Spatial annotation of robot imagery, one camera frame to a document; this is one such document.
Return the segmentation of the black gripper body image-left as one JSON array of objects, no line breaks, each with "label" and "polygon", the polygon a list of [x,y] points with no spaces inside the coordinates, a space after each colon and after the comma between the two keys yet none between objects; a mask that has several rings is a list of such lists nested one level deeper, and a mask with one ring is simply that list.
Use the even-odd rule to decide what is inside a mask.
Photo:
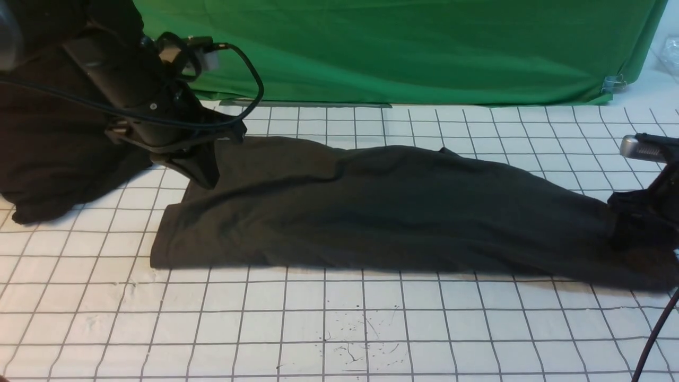
[{"label": "black gripper body image-left", "polygon": [[[236,46],[214,41],[216,51],[230,50],[243,62],[247,56]],[[143,32],[121,37],[113,32],[84,32],[65,42],[66,53],[92,80],[106,105],[87,101],[116,116],[106,132],[148,152],[166,154],[194,146],[213,146],[226,138],[242,143],[247,112],[237,116],[202,106],[190,89],[199,77],[184,77],[159,56],[156,39]]]}]

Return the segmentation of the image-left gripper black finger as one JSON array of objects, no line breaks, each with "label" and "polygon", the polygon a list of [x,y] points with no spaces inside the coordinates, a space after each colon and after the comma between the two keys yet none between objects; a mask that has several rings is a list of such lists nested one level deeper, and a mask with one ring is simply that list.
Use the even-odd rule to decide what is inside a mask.
[{"label": "image-left gripper black finger", "polygon": [[164,165],[187,177],[203,189],[214,189],[219,181],[219,168],[214,146],[194,146],[166,154]]}]

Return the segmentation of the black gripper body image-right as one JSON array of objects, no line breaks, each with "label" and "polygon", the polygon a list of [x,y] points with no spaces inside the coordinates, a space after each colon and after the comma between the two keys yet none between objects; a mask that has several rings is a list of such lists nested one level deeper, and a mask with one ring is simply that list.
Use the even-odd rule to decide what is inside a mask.
[{"label": "black gripper body image-right", "polygon": [[616,250],[677,249],[677,165],[668,164],[646,189],[613,193],[608,207],[615,222],[610,244]]}]

